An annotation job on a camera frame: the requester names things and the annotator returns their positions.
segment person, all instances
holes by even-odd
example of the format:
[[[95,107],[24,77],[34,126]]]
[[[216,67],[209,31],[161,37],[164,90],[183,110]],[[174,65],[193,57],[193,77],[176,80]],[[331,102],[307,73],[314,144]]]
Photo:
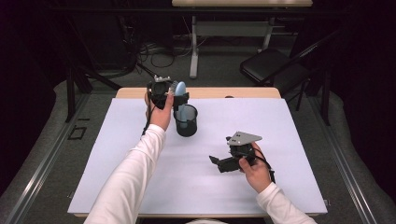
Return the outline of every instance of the person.
[[[166,129],[171,119],[174,102],[168,94],[163,110],[151,104],[149,126],[137,145],[130,149],[102,187],[85,223],[131,223],[135,224],[145,189],[155,170],[156,162],[163,150]],[[256,143],[253,147],[260,150]],[[274,223],[316,223],[314,219],[295,207],[283,191],[271,182],[264,162],[256,160],[250,166],[244,158],[239,165],[247,182],[257,192],[257,203],[268,213]],[[224,223],[216,220],[196,219],[191,224]]]

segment hand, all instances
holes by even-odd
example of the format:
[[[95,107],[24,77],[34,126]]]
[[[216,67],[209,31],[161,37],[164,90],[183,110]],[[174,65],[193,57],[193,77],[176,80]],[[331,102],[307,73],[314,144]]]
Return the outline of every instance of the hand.
[[[145,95],[145,99],[147,104],[149,100],[147,94]],[[150,102],[150,108],[152,112],[149,123],[158,125],[161,128],[163,128],[164,131],[166,131],[166,129],[169,126],[169,122],[171,120],[171,111],[172,111],[173,102],[174,102],[174,95],[171,93],[167,95],[165,107],[163,109],[156,107],[154,103]]]
[[[261,150],[256,143],[251,143],[251,145],[253,148]],[[255,150],[255,154],[256,156],[264,159],[259,151]],[[271,177],[268,172],[268,167],[263,161],[255,160],[254,164],[250,166],[245,158],[241,158],[239,160],[239,165],[245,173],[249,185],[253,187],[258,193],[265,190],[271,184]]]

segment white long sleeve shirt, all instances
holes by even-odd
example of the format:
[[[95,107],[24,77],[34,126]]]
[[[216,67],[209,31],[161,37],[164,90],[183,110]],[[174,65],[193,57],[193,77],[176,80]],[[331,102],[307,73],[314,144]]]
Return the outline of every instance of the white long sleeve shirt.
[[[135,224],[149,179],[163,150],[165,137],[165,131],[159,126],[148,126],[137,146],[127,153],[102,187],[85,223]],[[316,223],[296,208],[274,183],[257,196],[257,202],[274,223]],[[222,222],[195,220],[192,223]]]

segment black chair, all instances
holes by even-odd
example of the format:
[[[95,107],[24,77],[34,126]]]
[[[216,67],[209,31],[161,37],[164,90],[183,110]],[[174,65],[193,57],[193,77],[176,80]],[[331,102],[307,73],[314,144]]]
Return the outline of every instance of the black chair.
[[[324,69],[323,67],[308,69],[302,66],[300,62],[308,54],[319,49],[319,47],[330,43],[338,33],[339,31],[335,31],[327,35],[292,58],[277,49],[264,49],[253,57],[241,62],[239,71],[255,82],[255,86],[277,88],[282,97],[289,91],[294,90],[298,85],[301,85],[300,91],[288,100],[289,102],[299,96],[296,107],[296,110],[299,110],[305,84],[313,74],[320,69]]]

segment white paper sheet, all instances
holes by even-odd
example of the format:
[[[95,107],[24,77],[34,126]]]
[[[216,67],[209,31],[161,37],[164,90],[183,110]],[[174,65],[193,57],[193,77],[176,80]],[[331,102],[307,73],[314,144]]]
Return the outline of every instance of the white paper sheet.
[[[225,137],[236,131],[262,137],[258,144],[275,170],[276,183],[297,207],[306,213],[327,213],[283,99],[190,99],[189,104],[198,110],[198,131],[182,137],[171,120],[141,215],[263,214],[244,175],[221,174],[209,159],[231,156]],[[90,212],[108,176],[139,140],[145,111],[141,99],[113,99],[68,213]]]

